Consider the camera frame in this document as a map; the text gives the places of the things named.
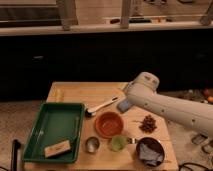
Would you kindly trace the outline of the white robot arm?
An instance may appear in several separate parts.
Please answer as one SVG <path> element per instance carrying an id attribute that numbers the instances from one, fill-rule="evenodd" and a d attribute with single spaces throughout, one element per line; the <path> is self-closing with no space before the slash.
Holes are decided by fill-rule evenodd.
<path id="1" fill-rule="evenodd" d="M 213 137 L 213 105 L 158 94 L 159 83 L 157 76 L 141 72 L 124 94 L 135 106 Z"/>

